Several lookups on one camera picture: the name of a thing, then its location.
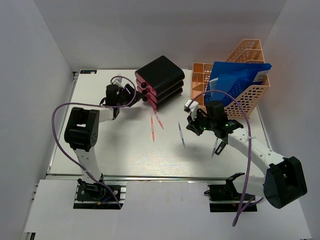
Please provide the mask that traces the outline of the blue clear pen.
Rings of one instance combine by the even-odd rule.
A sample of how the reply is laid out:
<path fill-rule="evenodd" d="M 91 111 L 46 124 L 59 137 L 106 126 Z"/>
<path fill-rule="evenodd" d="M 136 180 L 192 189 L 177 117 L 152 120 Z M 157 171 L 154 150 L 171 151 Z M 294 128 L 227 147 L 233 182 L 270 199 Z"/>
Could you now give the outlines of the blue clear pen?
<path fill-rule="evenodd" d="M 183 148 L 185 149 L 185 148 L 186 148 L 186 145 L 185 145 L 185 140 L 184 140 L 184 136 L 183 136 L 181 124 L 178 122 L 177 125 L 178 125 L 178 130 L 179 130 L 179 134 L 180 134 L 182 146 L 183 146 Z"/>

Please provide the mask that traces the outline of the dark clear pen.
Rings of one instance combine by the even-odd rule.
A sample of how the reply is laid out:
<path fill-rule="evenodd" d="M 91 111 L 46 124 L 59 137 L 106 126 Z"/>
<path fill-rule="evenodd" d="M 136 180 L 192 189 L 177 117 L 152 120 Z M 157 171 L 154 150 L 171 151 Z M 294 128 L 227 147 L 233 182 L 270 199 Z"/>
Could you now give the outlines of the dark clear pen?
<path fill-rule="evenodd" d="M 219 139 L 216 138 L 215 143 L 214 143 L 214 147 L 213 147 L 213 151 L 212 151 L 212 154 L 211 154 L 211 159 L 213 159 L 213 157 L 215 155 L 215 152 L 216 152 L 216 149 L 217 149 L 217 146 L 218 146 L 218 142 L 219 142 Z"/>

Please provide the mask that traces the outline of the short red pen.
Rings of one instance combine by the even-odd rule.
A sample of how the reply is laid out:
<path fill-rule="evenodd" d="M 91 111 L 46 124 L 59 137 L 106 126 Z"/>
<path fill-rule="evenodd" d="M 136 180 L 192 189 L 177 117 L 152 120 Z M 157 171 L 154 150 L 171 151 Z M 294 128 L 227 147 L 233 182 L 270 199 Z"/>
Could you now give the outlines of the short red pen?
<path fill-rule="evenodd" d="M 156 120 L 157 120 L 157 122 L 158 122 L 159 126 L 161 127 L 161 129 L 162 129 L 162 130 L 164 130 L 165 128 L 164 128 L 164 126 L 163 126 L 162 121 L 160 120 L 160 118 L 159 118 L 159 116 L 158 116 L 157 111 L 156 111 L 155 109 L 153 109 L 153 112 L 154 112 L 155 118 L 156 118 Z"/>

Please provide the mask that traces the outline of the long red pen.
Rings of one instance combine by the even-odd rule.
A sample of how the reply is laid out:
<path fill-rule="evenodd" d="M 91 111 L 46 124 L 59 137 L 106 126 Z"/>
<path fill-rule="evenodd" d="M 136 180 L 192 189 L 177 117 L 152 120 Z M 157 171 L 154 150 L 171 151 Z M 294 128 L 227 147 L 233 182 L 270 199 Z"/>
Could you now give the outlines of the long red pen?
<path fill-rule="evenodd" d="M 150 117 L 150 124 L 151 124 L 152 141 L 155 142 L 155 128 L 154 128 L 154 120 L 152 116 Z"/>

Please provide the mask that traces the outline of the black pink drawer organizer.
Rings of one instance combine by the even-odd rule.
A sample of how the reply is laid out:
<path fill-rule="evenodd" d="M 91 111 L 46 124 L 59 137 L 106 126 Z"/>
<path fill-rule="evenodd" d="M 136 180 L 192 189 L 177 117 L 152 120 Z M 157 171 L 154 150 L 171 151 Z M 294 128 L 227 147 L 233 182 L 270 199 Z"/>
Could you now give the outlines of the black pink drawer organizer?
<path fill-rule="evenodd" d="M 185 74 L 162 55 L 135 71 L 137 90 L 154 110 L 158 110 L 183 92 Z"/>

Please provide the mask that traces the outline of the blue plastic folder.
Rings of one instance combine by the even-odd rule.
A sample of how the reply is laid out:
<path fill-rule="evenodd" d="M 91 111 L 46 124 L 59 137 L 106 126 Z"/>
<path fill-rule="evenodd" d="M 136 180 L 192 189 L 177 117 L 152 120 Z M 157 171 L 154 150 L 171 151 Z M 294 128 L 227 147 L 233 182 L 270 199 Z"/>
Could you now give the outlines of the blue plastic folder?
<path fill-rule="evenodd" d="M 223 91 L 236 99 L 250 86 L 261 85 L 271 68 L 272 65 L 269 63 L 215 61 L 206 91 Z M 243 103 L 243 101 L 247 101 L 250 98 L 256 99 L 258 94 L 261 93 L 262 87 L 254 87 L 239 102 Z M 204 103 L 207 104 L 211 101 L 221 101 L 226 107 L 232 102 L 232 99 L 219 92 L 206 93 L 204 95 Z"/>

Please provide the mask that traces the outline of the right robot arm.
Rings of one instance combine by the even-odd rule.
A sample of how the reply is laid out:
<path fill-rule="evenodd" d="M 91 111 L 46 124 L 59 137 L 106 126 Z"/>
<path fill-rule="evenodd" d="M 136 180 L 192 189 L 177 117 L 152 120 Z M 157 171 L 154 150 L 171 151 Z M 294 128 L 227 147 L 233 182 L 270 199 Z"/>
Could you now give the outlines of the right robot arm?
<path fill-rule="evenodd" d="M 254 138 L 249 131 L 234 119 L 229 119 L 220 101 L 205 105 L 203 111 L 199 103 L 189 99 L 184 105 L 187 130 L 200 136 L 211 131 L 222 144 L 238 150 L 263 173 L 262 177 L 235 173 L 225 180 L 224 185 L 210 185 L 206 194 L 212 201 L 236 200 L 246 190 L 248 195 L 266 199 L 273 207 L 281 209 L 307 194 L 307 184 L 301 162 L 294 156 L 284 157 L 267 148 Z"/>

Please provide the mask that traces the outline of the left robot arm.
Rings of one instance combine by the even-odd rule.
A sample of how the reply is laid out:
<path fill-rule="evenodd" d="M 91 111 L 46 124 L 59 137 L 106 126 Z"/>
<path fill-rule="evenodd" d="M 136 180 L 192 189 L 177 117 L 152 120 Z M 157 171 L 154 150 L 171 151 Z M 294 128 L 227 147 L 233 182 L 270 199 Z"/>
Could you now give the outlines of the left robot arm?
<path fill-rule="evenodd" d="M 85 194 L 99 200 L 105 196 L 103 173 L 100 171 L 95 154 L 98 141 L 99 123 L 113 121 L 120 113 L 120 107 L 131 107 L 139 100 L 146 99 L 145 92 L 136 91 L 131 85 L 106 86 L 105 97 L 100 101 L 101 110 L 74 107 L 71 110 L 64 132 L 64 140 L 76 154 L 82 171 L 79 185 Z"/>

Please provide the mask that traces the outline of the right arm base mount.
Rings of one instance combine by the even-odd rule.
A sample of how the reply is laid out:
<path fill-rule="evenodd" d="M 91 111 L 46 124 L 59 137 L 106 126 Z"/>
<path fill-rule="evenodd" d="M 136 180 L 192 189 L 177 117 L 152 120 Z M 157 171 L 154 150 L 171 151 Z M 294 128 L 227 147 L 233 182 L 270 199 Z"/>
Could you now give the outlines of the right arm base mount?
<path fill-rule="evenodd" d="M 245 173 L 235 173 L 228 177 L 223 184 L 210 184 L 204 192 L 209 198 L 211 213 L 236 213 L 241 200 L 242 191 L 238 192 L 234 180 L 244 176 Z"/>

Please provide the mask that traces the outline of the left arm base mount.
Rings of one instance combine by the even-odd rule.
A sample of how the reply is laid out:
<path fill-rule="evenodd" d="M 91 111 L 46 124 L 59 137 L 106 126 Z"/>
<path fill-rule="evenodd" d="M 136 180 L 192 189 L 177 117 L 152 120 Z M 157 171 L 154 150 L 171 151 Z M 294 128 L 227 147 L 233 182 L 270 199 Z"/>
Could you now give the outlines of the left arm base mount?
<path fill-rule="evenodd" d="M 78 210 L 120 210 L 116 201 L 123 206 L 124 193 L 121 185 L 109 185 L 109 188 L 97 183 L 86 183 L 81 178 L 77 180 L 73 209 Z"/>

